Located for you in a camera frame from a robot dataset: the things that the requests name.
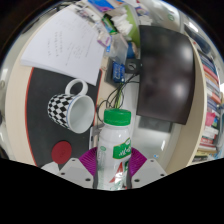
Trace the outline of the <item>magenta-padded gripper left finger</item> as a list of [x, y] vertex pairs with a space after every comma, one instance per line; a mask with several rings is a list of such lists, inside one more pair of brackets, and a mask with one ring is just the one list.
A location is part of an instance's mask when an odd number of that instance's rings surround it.
[[96, 152], [94, 147], [79, 158], [71, 158], [59, 171], [59, 176], [81, 187], [94, 189], [97, 185]]

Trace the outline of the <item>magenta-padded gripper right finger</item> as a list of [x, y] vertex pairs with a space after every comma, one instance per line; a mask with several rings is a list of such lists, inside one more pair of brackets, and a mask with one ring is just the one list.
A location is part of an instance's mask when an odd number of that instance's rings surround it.
[[128, 164], [128, 189], [135, 189], [146, 186], [165, 176], [166, 172], [155, 159], [147, 159], [137, 149], [132, 149]]

